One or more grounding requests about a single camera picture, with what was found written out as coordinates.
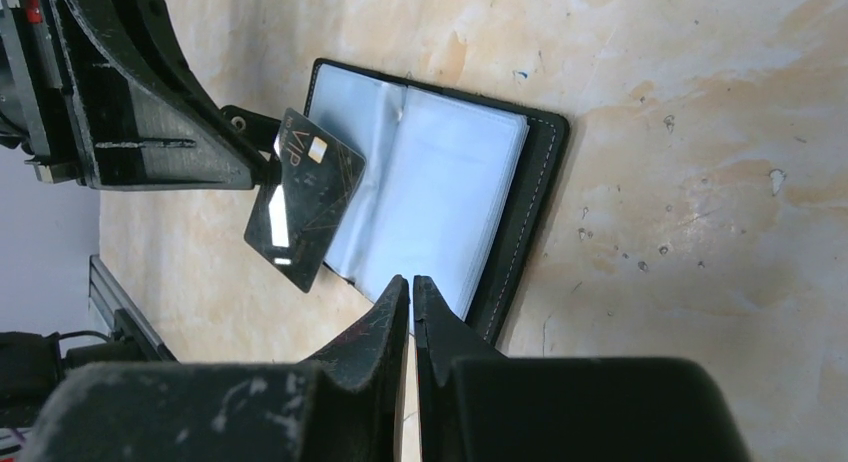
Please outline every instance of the black card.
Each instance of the black card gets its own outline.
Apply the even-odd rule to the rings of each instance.
[[[309,292],[364,170],[362,155],[286,110],[244,240]]]

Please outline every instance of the black cable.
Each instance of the black cable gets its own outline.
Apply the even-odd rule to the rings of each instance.
[[[7,455],[14,455],[23,450],[23,447],[20,445],[13,445],[10,447],[6,447],[5,449],[0,449],[0,457],[5,457]]]
[[[29,138],[29,132],[27,132],[26,129],[22,128],[18,124],[12,122],[12,119],[7,117],[6,114],[3,113],[2,109],[0,109],[0,121],[2,121],[4,124],[8,125],[9,128],[12,129],[12,132],[15,135],[18,135],[22,138]]]
[[[17,149],[24,140],[26,139],[22,138],[20,135],[8,133],[0,128],[0,146],[8,149]]]
[[[79,332],[68,332],[67,334],[60,335],[59,340],[70,339],[73,337],[97,337],[98,339],[104,340],[106,342],[114,342],[111,337],[106,334],[101,334],[96,330],[80,330]]]

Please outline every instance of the black leather wallet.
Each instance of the black leather wallet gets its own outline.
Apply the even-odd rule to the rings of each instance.
[[[225,107],[223,112],[227,118],[247,119],[243,135],[251,140],[271,141],[276,137],[274,127],[280,126],[275,119],[236,107]],[[357,189],[359,194],[354,197],[358,196],[361,200],[367,195],[375,204],[363,207],[360,202],[353,201],[348,210],[366,215],[345,215],[324,259],[325,264],[342,277],[353,279],[354,285],[370,297],[375,287],[379,286],[382,290],[385,285],[382,279],[389,272],[394,275],[405,270],[417,270],[416,263],[409,264],[405,257],[415,257],[415,252],[422,248],[427,252],[426,244],[431,241],[433,244],[440,243],[438,257],[428,259],[427,266],[438,272],[442,265],[454,264],[451,270],[442,274],[444,278],[440,282],[453,285],[455,297],[452,302],[455,305],[452,310],[457,313],[466,310],[465,322],[484,340],[494,344],[517,291],[541,222],[540,214],[566,152],[569,125],[565,118],[327,59],[315,62],[304,114],[342,143],[358,147],[356,150],[366,159],[366,173]],[[452,126],[447,129],[449,140],[443,132],[439,132],[442,126]],[[491,158],[480,153],[487,152],[490,147],[492,152],[503,152],[503,156]],[[386,158],[401,160],[386,162]],[[504,168],[491,170],[491,167],[486,168],[487,164],[503,165]],[[372,171],[370,179],[369,166]],[[384,168],[381,169],[384,173],[378,174],[377,188],[374,167]],[[468,178],[466,172],[474,170],[479,170],[477,179]],[[419,218],[429,216],[429,212],[415,207],[414,203],[410,205],[409,199],[416,197],[409,197],[404,191],[412,190],[417,197],[431,197],[438,190],[426,185],[423,189],[421,187],[434,181],[443,185],[439,189],[441,194],[451,196],[452,186],[448,185],[446,192],[444,184],[463,184],[466,182],[464,177],[471,184],[475,180],[484,184],[479,191],[477,187],[456,185],[471,198],[465,199],[467,203],[457,204],[454,200],[451,203],[456,205],[435,210],[439,217],[438,232],[419,235],[413,228],[405,231],[406,227],[401,227],[398,230],[398,225],[403,226],[407,222],[426,229],[426,222],[421,225]],[[262,214],[267,212],[268,200],[264,200],[262,195],[266,192],[269,191],[260,191],[251,226],[255,226],[253,219],[263,218]],[[478,193],[480,199],[486,202],[475,200]],[[433,206],[434,200],[437,206],[438,197],[431,197],[429,203]],[[406,210],[417,213],[410,218],[403,215]],[[393,220],[384,223],[386,217]],[[406,217],[406,220],[398,224],[398,217]],[[469,218],[478,219],[470,224],[474,227],[471,232],[466,223]],[[360,220],[351,223],[348,219]],[[454,227],[446,223],[450,220],[461,222],[456,227],[457,230],[466,230],[464,236],[450,233],[451,227]],[[473,232],[479,227],[486,227],[487,232],[482,235]],[[251,237],[256,239],[256,235],[255,231],[249,230],[245,238],[251,242]],[[474,248],[458,248],[457,257],[451,257],[452,244],[463,245],[466,237],[474,239],[469,240],[476,244]],[[253,240],[251,245],[258,247],[260,242],[267,245],[264,238],[259,238],[263,240]],[[340,242],[349,240],[353,243]],[[395,254],[391,247],[399,247],[400,253]],[[474,267],[469,267],[468,277],[463,278],[469,253],[473,254],[475,263],[468,264]],[[374,265],[378,265],[379,269],[371,267]],[[475,280],[479,281],[476,286],[473,285]]]
[[[319,69],[324,65],[527,117],[529,131],[518,159],[489,257],[465,318],[465,322],[483,339],[494,344],[506,321],[512,299],[515,297],[524,272],[536,230],[541,223],[539,216],[556,182],[556,174],[568,143],[570,130],[568,121],[551,112],[387,75],[328,59],[318,59],[315,62],[304,110],[307,117],[310,115],[315,79]]]

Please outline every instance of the card holder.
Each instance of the card holder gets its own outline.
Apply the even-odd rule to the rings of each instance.
[[[304,112],[310,118],[313,115],[311,109],[319,83],[318,74],[325,67],[341,69],[398,87],[420,89],[458,102],[519,114],[526,118],[527,133],[524,144],[512,174],[509,190],[503,194],[503,210],[496,224],[491,245],[487,248],[488,256],[476,287],[473,288],[474,295],[465,317],[469,326],[487,342],[494,344],[503,328],[534,236],[541,225],[543,207],[556,183],[556,174],[567,149],[570,133],[568,122],[558,114],[328,59],[316,60],[313,67]]]
[[[330,74],[332,76],[335,72],[336,75],[343,77],[338,77],[336,80],[332,80],[332,77],[324,80],[318,76],[322,71],[326,71],[324,72],[325,75]],[[374,244],[391,248],[392,244],[397,245],[401,242],[398,237],[407,237],[415,232],[413,230],[406,231],[406,233],[396,231],[395,236],[390,236],[391,234],[379,231],[383,234],[381,237],[385,240],[374,242],[370,240],[370,235],[366,234],[374,233],[371,229],[375,225],[375,220],[376,224],[382,224],[382,218],[391,214],[395,214],[395,216],[397,214],[403,216],[405,213],[414,214],[410,215],[409,219],[401,221],[403,222],[401,226],[404,226],[423,224],[423,221],[431,216],[426,211],[416,212],[417,209],[415,209],[414,204],[410,206],[412,208],[404,209],[403,204],[414,202],[406,200],[408,197],[404,198],[404,193],[414,192],[415,190],[410,187],[404,189],[403,185],[444,179],[455,183],[454,185],[447,185],[448,188],[463,187],[461,181],[463,168],[459,160],[463,157],[467,158],[469,155],[464,154],[461,150],[457,152],[456,147],[442,147],[441,151],[428,149],[429,155],[423,159],[416,154],[412,156],[401,154],[401,159],[412,160],[409,170],[417,171],[417,177],[405,178],[404,174],[407,170],[404,167],[395,169],[395,173],[390,166],[384,163],[377,164],[378,166],[374,167],[373,161],[388,160],[396,155],[394,154],[395,150],[413,150],[418,145],[413,141],[414,138],[407,140],[407,136],[403,133],[406,130],[403,127],[404,117],[410,115],[405,113],[408,108],[408,99],[420,97],[422,100],[430,100],[432,96],[438,96],[437,101],[447,103],[455,110],[462,106],[471,107],[472,113],[475,112],[474,109],[477,109],[478,115],[481,113],[506,114],[507,116],[517,116],[518,119],[515,120],[521,121],[519,124],[521,132],[517,137],[517,140],[523,140],[523,145],[518,147],[520,151],[516,150],[511,152],[511,155],[502,156],[494,163],[490,162],[488,165],[499,167],[501,171],[494,175],[489,173],[483,178],[494,181],[496,185],[501,184],[503,187],[508,187],[508,190],[499,191],[496,194],[499,197],[490,197],[490,203],[482,210],[478,206],[473,206],[473,204],[469,204],[467,210],[469,213],[481,215],[481,220],[485,222],[485,230],[488,231],[488,233],[482,234],[481,240],[485,240],[487,243],[478,244],[471,251],[459,251],[466,257],[462,261],[455,257],[451,250],[445,250],[438,254],[441,258],[435,259],[450,262],[451,257],[454,257],[457,260],[457,264],[451,270],[454,273],[465,275],[455,279],[462,282],[454,282],[452,290],[455,294],[459,294],[454,297],[455,301],[464,297],[466,303],[465,306],[459,303],[455,304],[455,312],[461,314],[465,311],[466,324],[484,340],[494,344],[498,339],[518,289],[536,231],[543,219],[544,207],[556,184],[556,174],[566,153],[570,129],[568,122],[557,114],[407,78],[386,75],[340,62],[318,59],[314,65],[304,113],[309,116],[312,122],[327,129],[341,143],[350,146],[354,152],[365,155],[367,159],[359,189],[350,198],[351,207],[362,204],[363,207],[366,207],[366,210],[362,211],[363,217],[361,218],[354,217],[353,212],[344,213],[343,220],[339,223],[338,232],[335,232],[336,227],[332,229],[335,235],[333,235],[330,250],[325,252],[324,263],[351,283],[357,283],[360,291],[367,292],[363,290],[363,284],[360,283],[360,280],[357,280],[358,278],[370,277],[369,274],[373,272],[377,274],[375,278],[377,280],[383,278],[385,275],[383,272],[388,273],[391,271],[390,269],[393,270],[392,275],[394,275],[398,272],[399,264],[397,260],[391,264],[379,263],[380,258],[377,257],[370,262],[371,267],[361,268],[365,265],[363,261],[367,258],[364,248]],[[327,107],[332,107],[333,110],[326,110]],[[337,117],[334,115],[334,112],[339,113],[339,111],[346,114],[356,114],[356,116]],[[266,152],[272,151],[269,148],[270,141],[273,140],[275,132],[280,128],[281,121],[232,106],[224,107],[222,113],[227,119],[235,120],[234,117],[242,117],[248,120],[243,135],[253,141],[257,148]],[[424,125],[441,128],[454,118],[442,117],[426,122]],[[415,130],[412,132],[421,133],[421,131]],[[475,137],[480,135],[473,130],[471,133]],[[473,158],[466,160],[466,162],[468,162],[467,167],[475,166]],[[435,177],[422,173],[419,166],[426,166],[429,167],[427,170],[434,170]],[[386,167],[386,170],[380,170],[381,167]],[[450,174],[450,176],[443,178],[442,176],[445,174]],[[387,182],[386,179],[394,179],[394,181]],[[262,253],[269,262],[274,259],[269,258],[270,256],[261,249],[273,242],[267,233],[268,231],[265,230],[267,227],[264,226],[267,225],[267,205],[268,200],[270,200],[270,191],[273,190],[276,183],[271,180],[269,184],[263,184],[254,211],[251,214],[248,230],[245,233],[245,240],[249,243],[252,241],[251,245]],[[392,190],[397,190],[399,195],[391,193]],[[437,196],[438,191],[422,189],[419,193],[432,193]],[[453,193],[449,193],[449,195],[458,196],[458,194]],[[438,208],[437,204],[431,203],[429,205]],[[435,216],[450,217],[451,214],[452,212],[437,211]],[[417,240],[436,241],[443,235],[442,233],[430,234],[428,237],[418,237]],[[456,245],[454,242],[468,239],[464,236],[457,236],[453,242],[448,240],[449,243],[444,246],[450,247],[451,244]],[[413,242],[411,245],[404,244],[403,246],[406,247],[406,250],[414,252],[416,243],[420,242]],[[477,263],[469,263],[468,260],[476,260]],[[376,265],[382,266],[382,268],[377,267],[379,270],[375,269],[375,261],[378,262]],[[469,294],[473,294],[470,297],[470,304],[467,303]]]

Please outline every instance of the red part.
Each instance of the red part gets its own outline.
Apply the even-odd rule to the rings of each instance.
[[[44,17],[41,15],[41,6],[38,3],[38,0],[24,0],[23,3],[24,12],[26,12],[27,20],[30,24],[40,24],[44,22]]]

